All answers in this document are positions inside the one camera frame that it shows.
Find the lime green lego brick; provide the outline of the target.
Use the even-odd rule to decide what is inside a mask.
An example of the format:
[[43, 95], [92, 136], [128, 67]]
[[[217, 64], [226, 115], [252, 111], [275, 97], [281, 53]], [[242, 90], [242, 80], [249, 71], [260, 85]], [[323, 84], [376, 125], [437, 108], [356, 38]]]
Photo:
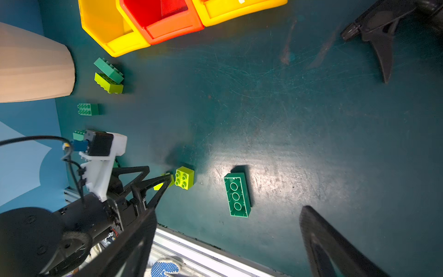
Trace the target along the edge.
[[117, 84], [104, 73], [95, 73], [94, 81], [109, 94], [123, 93], [123, 85]]

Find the dark green lego edge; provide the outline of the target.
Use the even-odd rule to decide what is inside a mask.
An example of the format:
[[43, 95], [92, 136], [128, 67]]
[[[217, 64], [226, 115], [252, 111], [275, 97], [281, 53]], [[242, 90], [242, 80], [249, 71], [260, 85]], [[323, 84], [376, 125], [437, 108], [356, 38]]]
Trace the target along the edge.
[[73, 132], [73, 139], [76, 141], [83, 141], [85, 134], [86, 130], [75, 130]]

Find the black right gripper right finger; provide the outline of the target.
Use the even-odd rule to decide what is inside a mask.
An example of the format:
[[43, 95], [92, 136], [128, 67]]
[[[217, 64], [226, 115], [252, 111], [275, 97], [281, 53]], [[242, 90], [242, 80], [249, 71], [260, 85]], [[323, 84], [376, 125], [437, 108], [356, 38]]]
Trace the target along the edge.
[[302, 207], [299, 224], [314, 277], [335, 277], [335, 267], [345, 277], [388, 276], [313, 207], [309, 205]]

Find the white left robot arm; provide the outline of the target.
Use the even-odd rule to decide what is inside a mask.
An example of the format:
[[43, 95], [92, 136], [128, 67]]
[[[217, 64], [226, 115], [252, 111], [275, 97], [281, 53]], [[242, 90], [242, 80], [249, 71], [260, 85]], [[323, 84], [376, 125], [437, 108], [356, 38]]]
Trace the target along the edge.
[[114, 168], [107, 200], [92, 193], [51, 212], [25, 207], [1, 214], [3, 277], [141, 277], [157, 228], [155, 210], [173, 181], [150, 169]]

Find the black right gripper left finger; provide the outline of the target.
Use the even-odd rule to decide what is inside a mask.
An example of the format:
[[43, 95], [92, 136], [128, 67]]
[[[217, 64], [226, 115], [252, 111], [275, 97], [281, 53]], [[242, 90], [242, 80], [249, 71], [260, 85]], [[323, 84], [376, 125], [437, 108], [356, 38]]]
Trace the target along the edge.
[[157, 228], [154, 209], [136, 219], [109, 247], [81, 269], [77, 277], [142, 277]]

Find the dark green lego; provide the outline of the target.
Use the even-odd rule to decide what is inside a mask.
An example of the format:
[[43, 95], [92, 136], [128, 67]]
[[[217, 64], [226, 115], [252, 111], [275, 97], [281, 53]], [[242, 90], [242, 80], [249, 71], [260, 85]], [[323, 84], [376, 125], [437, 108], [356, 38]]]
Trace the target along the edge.
[[82, 116], [94, 116], [100, 114], [98, 104], [92, 103], [79, 103], [77, 105], [77, 112]]
[[251, 211], [246, 177], [244, 173], [228, 173], [224, 177], [227, 201], [232, 217], [248, 218]]

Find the dark green lego bottom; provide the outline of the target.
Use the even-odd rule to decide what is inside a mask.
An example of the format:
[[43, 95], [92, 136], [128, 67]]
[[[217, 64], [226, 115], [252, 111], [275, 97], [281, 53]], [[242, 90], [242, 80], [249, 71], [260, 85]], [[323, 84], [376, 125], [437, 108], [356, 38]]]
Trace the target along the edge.
[[227, 201], [232, 217], [248, 218], [251, 211], [246, 177], [244, 173], [228, 173], [224, 177]]

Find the dark green lego brick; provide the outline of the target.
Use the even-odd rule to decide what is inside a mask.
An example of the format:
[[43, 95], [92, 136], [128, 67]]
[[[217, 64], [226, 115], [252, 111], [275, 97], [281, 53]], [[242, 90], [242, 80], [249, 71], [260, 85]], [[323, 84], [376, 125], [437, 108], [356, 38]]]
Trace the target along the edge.
[[123, 73], [105, 59], [98, 58], [93, 64], [115, 83], [121, 84], [123, 82]]

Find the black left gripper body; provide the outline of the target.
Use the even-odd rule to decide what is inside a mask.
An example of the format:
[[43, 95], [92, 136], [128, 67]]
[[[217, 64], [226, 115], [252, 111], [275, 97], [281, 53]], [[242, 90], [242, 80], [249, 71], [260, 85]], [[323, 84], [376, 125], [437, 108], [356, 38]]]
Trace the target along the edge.
[[115, 226], [123, 232], [146, 210], [144, 199], [137, 185], [141, 184], [147, 173], [140, 173], [135, 179], [123, 186], [122, 173], [111, 173], [107, 189], [107, 203], [114, 217]]

